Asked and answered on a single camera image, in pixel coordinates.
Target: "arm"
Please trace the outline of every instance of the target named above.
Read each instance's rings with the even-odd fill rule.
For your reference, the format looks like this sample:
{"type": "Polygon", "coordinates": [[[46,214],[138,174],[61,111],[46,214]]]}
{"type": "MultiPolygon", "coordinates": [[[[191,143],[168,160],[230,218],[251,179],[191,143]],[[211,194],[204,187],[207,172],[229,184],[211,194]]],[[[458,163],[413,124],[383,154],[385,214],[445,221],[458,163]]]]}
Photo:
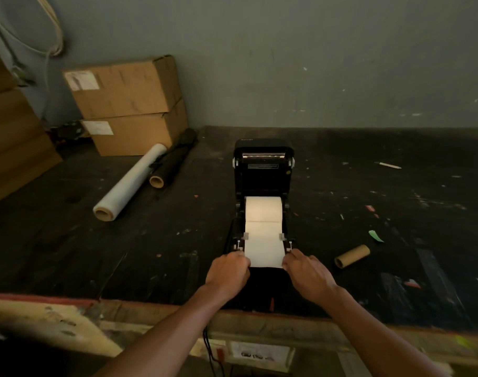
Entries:
{"type": "Polygon", "coordinates": [[[104,366],[95,377],[174,376],[213,315],[244,287],[250,261],[242,251],[211,264],[190,300],[104,366]]]}
{"type": "Polygon", "coordinates": [[[446,376],[424,354],[375,319],[342,287],[319,260],[300,250],[283,259],[300,294],[322,307],[342,329],[374,377],[446,376]]]}

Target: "gray wall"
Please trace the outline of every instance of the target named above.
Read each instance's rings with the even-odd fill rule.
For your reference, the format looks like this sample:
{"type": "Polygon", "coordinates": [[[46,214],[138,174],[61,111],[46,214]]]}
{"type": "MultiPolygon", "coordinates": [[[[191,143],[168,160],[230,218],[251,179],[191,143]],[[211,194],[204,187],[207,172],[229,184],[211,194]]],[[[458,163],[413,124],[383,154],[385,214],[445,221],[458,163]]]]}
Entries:
{"type": "MultiPolygon", "coordinates": [[[[47,119],[77,119],[61,69],[176,58],[190,124],[478,126],[478,0],[49,0],[68,48],[51,60],[47,119]]],[[[35,0],[0,19],[47,47],[35,0]]],[[[45,100],[43,58],[11,42],[45,100]]]]}

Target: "white label on box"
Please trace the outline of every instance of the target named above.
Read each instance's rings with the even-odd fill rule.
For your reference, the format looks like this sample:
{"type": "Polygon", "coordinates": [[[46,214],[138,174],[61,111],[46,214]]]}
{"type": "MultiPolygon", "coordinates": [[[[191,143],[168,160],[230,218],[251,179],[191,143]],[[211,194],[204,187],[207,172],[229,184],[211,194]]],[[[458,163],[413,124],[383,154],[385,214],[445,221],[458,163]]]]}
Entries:
{"type": "Polygon", "coordinates": [[[83,121],[82,122],[91,135],[113,135],[113,131],[107,121],[83,121]]]}
{"type": "Polygon", "coordinates": [[[231,341],[230,347],[235,358],[247,358],[255,361],[271,361],[286,365],[290,347],[231,341]]]}
{"type": "Polygon", "coordinates": [[[99,84],[92,71],[70,71],[65,73],[66,81],[72,91],[99,90],[99,84]]]}

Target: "forearm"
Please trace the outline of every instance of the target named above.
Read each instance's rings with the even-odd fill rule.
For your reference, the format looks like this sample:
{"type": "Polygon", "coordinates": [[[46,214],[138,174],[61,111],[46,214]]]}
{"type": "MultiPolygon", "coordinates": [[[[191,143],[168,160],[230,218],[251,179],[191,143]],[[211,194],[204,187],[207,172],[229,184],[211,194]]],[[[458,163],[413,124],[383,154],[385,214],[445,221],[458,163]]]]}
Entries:
{"type": "Polygon", "coordinates": [[[444,376],[424,354],[361,307],[343,288],[321,306],[338,324],[374,377],[444,376]]]}
{"type": "Polygon", "coordinates": [[[200,287],[178,311],[157,323],[96,377],[176,375],[199,334],[224,303],[212,287],[200,287]]]}

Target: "hand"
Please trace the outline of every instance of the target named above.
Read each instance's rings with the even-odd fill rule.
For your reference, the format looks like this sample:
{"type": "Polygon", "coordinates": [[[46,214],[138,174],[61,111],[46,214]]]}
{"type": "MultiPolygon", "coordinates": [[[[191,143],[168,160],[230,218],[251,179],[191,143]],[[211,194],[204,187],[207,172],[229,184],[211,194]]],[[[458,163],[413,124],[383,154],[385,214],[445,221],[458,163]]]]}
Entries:
{"type": "Polygon", "coordinates": [[[206,285],[217,289],[223,298],[223,304],[228,302],[242,290],[249,278],[251,265],[243,251],[233,251],[213,260],[206,276],[206,285]]]}
{"type": "Polygon", "coordinates": [[[283,268],[296,290],[323,308],[331,293],[338,288],[330,271],[314,255],[305,256],[299,249],[284,256],[283,268]]]}

